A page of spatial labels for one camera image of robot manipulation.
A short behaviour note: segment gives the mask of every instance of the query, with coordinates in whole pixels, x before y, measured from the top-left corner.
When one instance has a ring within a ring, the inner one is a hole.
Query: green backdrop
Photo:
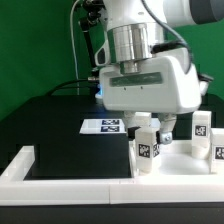
[[[0,119],[33,96],[75,77],[69,31],[72,0],[0,0]],[[74,27],[80,78],[90,74],[83,35]],[[214,76],[209,92],[224,98],[224,22],[177,29],[201,72]],[[102,36],[91,30],[94,49]]]

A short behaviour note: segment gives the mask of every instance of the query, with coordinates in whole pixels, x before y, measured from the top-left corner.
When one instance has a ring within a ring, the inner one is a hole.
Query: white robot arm
[[[210,81],[200,80],[187,43],[169,26],[218,21],[224,17],[224,1],[86,2],[104,5],[106,41],[95,59],[103,66],[100,83],[105,107],[160,114],[160,141],[169,144],[176,114],[197,110]],[[164,30],[177,40],[167,42]]]

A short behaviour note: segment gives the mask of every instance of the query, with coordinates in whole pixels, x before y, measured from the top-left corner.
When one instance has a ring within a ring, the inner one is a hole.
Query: white cube
[[[192,119],[192,157],[207,159],[210,150],[211,111],[195,111]]]
[[[135,132],[136,167],[149,173],[161,165],[160,149],[156,141],[156,130],[143,127]]]
[[[211,129],[210,172],[224,174],[224,129]]]

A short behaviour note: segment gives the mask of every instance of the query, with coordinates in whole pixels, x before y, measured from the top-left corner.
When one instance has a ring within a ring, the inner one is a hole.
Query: white tray
[[[33,146],[26,146],[0,176],[0,205],[224,201],[224,176],[209,174],[208,162],[191,158],[190,146],[174,141],[162,147],[162,166],[150,175],[132,169],[130,179],[23,181],[35,160]]]

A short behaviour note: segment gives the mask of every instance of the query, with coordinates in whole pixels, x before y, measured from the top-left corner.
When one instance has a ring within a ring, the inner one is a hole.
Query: cable
[[[46,96],[51,96],[55,91],[57,91],[58,89],[60,89],[60,88],[62,88],[64,86],[67,86],[67,85],[70,85],[70,84],[74,84],[74,83],[77,83],[78,84],[79,82],[88,82],[88,79],[72,80],[72,81],[68,81],[68,82],[61,83],[61,84],[55,86],[50,91],[48,91],[45,95]]]
[[[74,28],[73,28],[73,15],[75,8],[77,4],[80,2],[80,0],[76,0],[72,6],[71,12],[70,12],[70,33],[71,33],[71,41],[72,41],[72,51],[74,56],[74,62],[75,62],[75,75],[76,80],[79,79],[79,73],[78,73],[78,65],[77,65],[77,56],[76,56],[76,47],[75,47],[75,40],[74,40]]]
[[[149,15],[166,31],[170,32],[174,37],[176,37],[178,39],[178,42],[176,42],[177,45],[181,45],[184,46],[187,51],[188,51],[188,56],[189,56],[189,65],[187,70],[185,71],[185,74],[187,74],[189,72],[189,70],[191,69],[191,62],[192,62],[192,53],[191,53],[191,49],[188,45],[188,43],[185,41],[185,39],[179,34],[177,33],[174,29],[172,29],[171,27],[169,27],[166,23],[162,22],[152,11],[151,9],[148,7],[148,5],[146,4],[145,0],[141,0],[145,10],[149,13]]]

